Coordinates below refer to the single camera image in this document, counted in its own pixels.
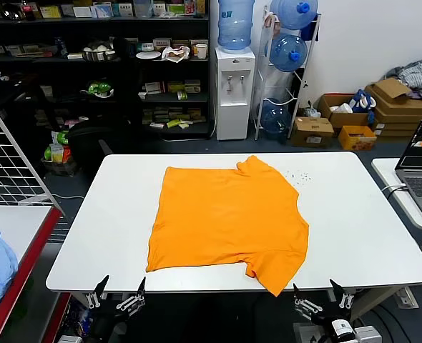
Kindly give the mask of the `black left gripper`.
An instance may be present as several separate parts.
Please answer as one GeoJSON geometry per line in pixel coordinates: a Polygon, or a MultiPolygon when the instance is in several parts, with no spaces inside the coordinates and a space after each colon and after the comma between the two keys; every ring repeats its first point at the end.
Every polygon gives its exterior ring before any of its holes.
{"type": "MultiPolygon", "coordinates": [[[[104,288],[109,281],[109,275],[106,275],[99,282],[92,292],[86,293],[86,300],[89,308],[99,308],[102,304],[102,295],[104,288]]],[[[127,323],[133,319],[136,314],[142,311],[145,305],[145,282],[146,277],[141,281],[135,295],[130,296],[115,307],[92,309],[90,316],[92,323],[88,335],[88,342],[108,342],[114,328],[121,323],[127,323]]]]}

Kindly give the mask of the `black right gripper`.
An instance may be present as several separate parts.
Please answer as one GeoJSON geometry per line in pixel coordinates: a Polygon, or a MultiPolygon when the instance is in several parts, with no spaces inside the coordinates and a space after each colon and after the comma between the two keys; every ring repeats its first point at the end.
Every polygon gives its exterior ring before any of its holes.
{"type": "Polygon", "coordinates": [[[358,342],[355,330],[350,324],[354,294],[345,291],[333,279],[329,279],[329,281],[338,302],[337,308],[320,309],[320,306],[306,299],[296,284],[293,284],[295,311],[302,317],[311,320],[313,324],[323,328],[324,334],[318,340],[319,343],[358,342]]]}

